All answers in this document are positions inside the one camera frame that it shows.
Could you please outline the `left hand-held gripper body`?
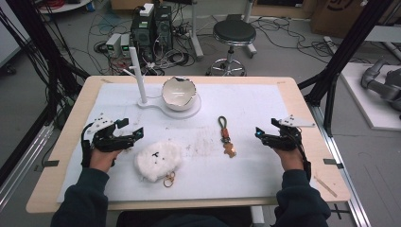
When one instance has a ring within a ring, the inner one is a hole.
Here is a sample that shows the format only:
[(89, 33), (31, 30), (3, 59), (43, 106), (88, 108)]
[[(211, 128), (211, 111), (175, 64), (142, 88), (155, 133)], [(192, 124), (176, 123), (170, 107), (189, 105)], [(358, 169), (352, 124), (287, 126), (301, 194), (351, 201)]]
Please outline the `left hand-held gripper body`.
[(101, 113), (93, 123), (86, 128), (87, 134), (92, 134), (92, 145), (102, 152), (131, 148), (136, 141), (132, 135), (115, 136), (113, 133), (118, 127), (114, 124), (116, 120)]

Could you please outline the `person's left hand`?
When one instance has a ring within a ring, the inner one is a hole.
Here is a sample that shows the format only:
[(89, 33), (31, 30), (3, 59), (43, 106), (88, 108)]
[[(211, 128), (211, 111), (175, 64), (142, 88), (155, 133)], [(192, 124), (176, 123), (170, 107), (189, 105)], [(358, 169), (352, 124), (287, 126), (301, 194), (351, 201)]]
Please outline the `person's left hand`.
[(91, 154), (91, 161), (89, 168), (97, 169), (107, 173), (113, 163), (113, 160), (120, 154), (120, 150), (112, 152), (102, 152), (97, 148), (94, 148)]

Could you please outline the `person's right hand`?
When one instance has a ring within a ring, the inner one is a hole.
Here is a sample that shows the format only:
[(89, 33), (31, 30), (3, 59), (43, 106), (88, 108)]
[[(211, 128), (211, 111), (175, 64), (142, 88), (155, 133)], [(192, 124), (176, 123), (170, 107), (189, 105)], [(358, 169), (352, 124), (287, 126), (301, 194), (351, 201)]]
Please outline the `person's right hand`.
[(285, 171), (304, 169), (303, 157), (301, 152), (297, 148), (290, 151), (285, 151), (279, 148), (275, 148), (274, 151), (279, 156), (282, 168)]

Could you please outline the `white tree-shaped hanger stand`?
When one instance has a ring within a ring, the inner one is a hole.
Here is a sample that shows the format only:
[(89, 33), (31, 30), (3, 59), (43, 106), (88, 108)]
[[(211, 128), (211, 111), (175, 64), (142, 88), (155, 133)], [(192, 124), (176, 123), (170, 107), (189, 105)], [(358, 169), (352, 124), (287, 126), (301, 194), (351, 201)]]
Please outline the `white tree-shaped hanger stand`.
[(131, 56), (131, 62), (132, 66), (130, 66), (130, 69), (134, 71), (134, 73), (131, 73), (129, 70), (124, 69), (124, 72), (127, 73), (130, 76), (135, 77), (137, 86), (139, 89), (140, 93), (140, 99), (137, 101), (137, 105), (142, 108), (142, 109), (149, 109), (149, 108), (156, 108), (159, 109), (164, 115), (174, 118), (174, 119), (186, 119), (190, 118), (194, 115), (196, 115), (200, 110), (201, 110), (201, 97), (197, 91), (197, 96), (196, 100), (193, 104), (193, 106), (186, 111), (173, 111), (169, 109), (163, 98), (162, 98), (162, 88), (161, 92), (158, 96), (148, 96), (146, 94), (146, 86), (145, 86), (145, 78), (141, 73), (140, 70), (140, 64), (137, 56), (137, 51), (135, 47), (130, 47), (130, 56)]

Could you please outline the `black tape strip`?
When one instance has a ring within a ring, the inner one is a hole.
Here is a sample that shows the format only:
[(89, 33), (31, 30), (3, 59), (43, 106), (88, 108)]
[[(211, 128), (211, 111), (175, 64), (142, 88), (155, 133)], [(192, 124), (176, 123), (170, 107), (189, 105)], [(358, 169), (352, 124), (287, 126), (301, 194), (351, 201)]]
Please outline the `black tape strip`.
[(46, 167), (58, 166), (59, 162), (60, 162), (59, 160), (45, 161), (40, 165), (36, 165), (34, 167), (34, 171), (42, 172)]
[(335, 159), (323, 159), (325, 165), (336, 166), (337, 169), (344, 169), (343, 163), (338, 163)]

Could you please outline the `white eggshell-shaped bowl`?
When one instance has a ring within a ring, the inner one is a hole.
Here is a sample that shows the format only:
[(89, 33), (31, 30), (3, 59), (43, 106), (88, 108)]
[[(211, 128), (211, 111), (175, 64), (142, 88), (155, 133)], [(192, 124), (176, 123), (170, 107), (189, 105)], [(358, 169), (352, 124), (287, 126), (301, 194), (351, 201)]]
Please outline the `white eggshell-shaped bowl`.
[(189, 78), (173, 77), (162, 87), (162, 98), (166, 106), (177, 112), (189, 110), (197, 96), (195, 83)]

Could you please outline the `thin wooden stick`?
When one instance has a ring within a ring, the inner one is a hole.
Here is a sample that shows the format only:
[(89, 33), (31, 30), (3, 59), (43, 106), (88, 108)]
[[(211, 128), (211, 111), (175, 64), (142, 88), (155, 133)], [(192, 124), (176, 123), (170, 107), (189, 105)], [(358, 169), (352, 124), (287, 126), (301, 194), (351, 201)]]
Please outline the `thin wooden stick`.
[(334, 191), (334, 190), (332, 190), (329, 186), (328, 186), (328, 184), (326, 184), (324, 181), (322, 181), (320, 178), (318, 178), (318, 177), (316, 177), (316, 176), (314, 176), (313, 177), (314, 178), (314, 180), (317, 182), (317, 183), (319, 183), (323, 188), (325, 188), (333, 197), (337, 197), (338, 196), (338, 194)]

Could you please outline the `grey power supply unit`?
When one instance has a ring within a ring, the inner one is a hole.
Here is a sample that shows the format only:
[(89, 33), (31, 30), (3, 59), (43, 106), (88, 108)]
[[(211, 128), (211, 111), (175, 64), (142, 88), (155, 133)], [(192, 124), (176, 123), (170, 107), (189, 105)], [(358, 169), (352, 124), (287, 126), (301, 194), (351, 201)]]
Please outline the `grey power supply unit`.
[(113, 34), (106, 42), (106, 47), (111, 58), (118, 58), (121, 54), (121, 35)]
[(131, 35), (129, 33), (122, 34), (120, 40), (121, 54), (124, 57), (130, 55)]

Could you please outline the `white floor platform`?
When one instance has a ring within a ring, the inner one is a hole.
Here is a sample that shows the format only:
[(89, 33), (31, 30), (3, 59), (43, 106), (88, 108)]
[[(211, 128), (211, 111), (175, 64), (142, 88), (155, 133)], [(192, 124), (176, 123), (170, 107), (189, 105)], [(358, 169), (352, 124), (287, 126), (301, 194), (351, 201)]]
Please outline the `white floor platform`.
[(361, 87), (362, 75), (369, 67), (368, 63), (349, 62), (341, 72), (342, 80), (372, 129), (401, 131), (401, 112), (379, 94)]

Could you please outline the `person's lap dark clothing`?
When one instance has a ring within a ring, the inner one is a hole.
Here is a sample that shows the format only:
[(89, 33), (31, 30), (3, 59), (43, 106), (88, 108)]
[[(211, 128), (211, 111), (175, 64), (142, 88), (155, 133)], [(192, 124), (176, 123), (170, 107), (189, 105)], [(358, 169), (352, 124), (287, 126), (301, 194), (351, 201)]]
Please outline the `person's lap dark clothing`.
[(251, 209), (222, 207), (124, 211), (116, 227), (252, 227)]

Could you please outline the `black round stool chrome base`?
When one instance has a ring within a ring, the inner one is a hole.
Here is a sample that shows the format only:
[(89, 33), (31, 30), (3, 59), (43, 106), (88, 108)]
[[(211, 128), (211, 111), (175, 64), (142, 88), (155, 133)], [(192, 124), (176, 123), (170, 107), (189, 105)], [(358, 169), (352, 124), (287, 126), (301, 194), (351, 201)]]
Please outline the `black round stool chrome base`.
[(206, 76), (240, 76), (246, 77), (245, 66), (234, 59), (235, 47), (245, 46), (248, 38), (246, 24), (243, 20), (224, 20), (217, 22), (213, 27), (214, 38), (229, 45), (227, 56), (214, 61), (207, 69)]

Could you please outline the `brown cardboard box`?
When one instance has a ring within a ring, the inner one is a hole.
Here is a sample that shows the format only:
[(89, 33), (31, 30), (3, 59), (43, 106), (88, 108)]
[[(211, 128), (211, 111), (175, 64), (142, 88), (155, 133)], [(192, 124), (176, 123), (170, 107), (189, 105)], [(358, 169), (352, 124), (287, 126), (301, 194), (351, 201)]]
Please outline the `brown cardboard box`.
[(310, 19), (315, 34), (344, 38), (369, 0), (317, 0)]

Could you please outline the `brown bear keychain green loop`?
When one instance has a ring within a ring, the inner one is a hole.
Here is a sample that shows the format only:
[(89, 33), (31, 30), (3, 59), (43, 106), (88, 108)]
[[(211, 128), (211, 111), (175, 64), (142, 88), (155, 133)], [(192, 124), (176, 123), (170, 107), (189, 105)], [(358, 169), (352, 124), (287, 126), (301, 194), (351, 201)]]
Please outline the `brown bear keychain green loop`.
[(223, 143), (224, 153), (227, 154), (230, 158), (234, 158), (236, 156), (236, 151), (227, 129), (226, 117), (221, 115), (218, 118), (218, 124), (220, 126), (220, 135), (221, 135), (220, 141)]

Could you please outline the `aluminium rail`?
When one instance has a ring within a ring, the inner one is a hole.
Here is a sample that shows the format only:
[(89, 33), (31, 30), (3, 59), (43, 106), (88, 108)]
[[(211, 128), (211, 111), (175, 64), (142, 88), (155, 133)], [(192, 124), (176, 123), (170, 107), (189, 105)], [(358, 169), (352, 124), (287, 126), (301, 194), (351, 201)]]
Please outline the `aluminium rail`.
[(15, 190), (42, 152), (53, 130), (53, 123), (43, 125), (38, 132), (34, 133), (33, 138), (28, 140), (27, 147), (23, 149), (22, 156), (0, 186), (0, 213), (6, 208)]
[(343, 162), (336, 141), (333, 137), (329, 135), (327, 130), (323, 127), (323, 111), (321, 110), (320, 107), (313, 107), (311, 105), (308, 105), (308, 108), (311, 111), (311, 114), (317, 123), (317, 127), (319, 128), (323, 136), (323, 140), (327, 145), (328, 150), (333, 156), (333, 163), (340, 172), (340, 175), (348, 189), (348, 192), (350, 193), (350, 199), (346, 202), (346, 204), (348, 206), (348, 210), (353, 218), (356, 227), (372, 227), (371, 222), (367, 217), (364, 207), (359, 199), (357, 191), (348, 173), (346, 165)]

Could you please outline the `black metal frame post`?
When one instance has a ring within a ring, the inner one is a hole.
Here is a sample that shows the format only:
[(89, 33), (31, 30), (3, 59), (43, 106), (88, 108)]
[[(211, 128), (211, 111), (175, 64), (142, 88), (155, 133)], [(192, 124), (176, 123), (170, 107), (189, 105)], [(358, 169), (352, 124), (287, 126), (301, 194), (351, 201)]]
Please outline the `black metal frame post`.
[(376, 23), (392, 4), (393, 0), (368, 0), (362, 12), (352, 23), (339, 48), (332, 56), (329, 63), (316, 76), (304, 80), (298, 84), (303, 90), (312, 86), (308, 94), (304, 96), (305, 102), (313, 108), (319, 107), (324, 96), (326, 103), (323, 116), (323, 129), (329, 137), (332, 133), (332, 117), (336, 95), (337, 81), (340, 73), (357, 49), (365, 41)]

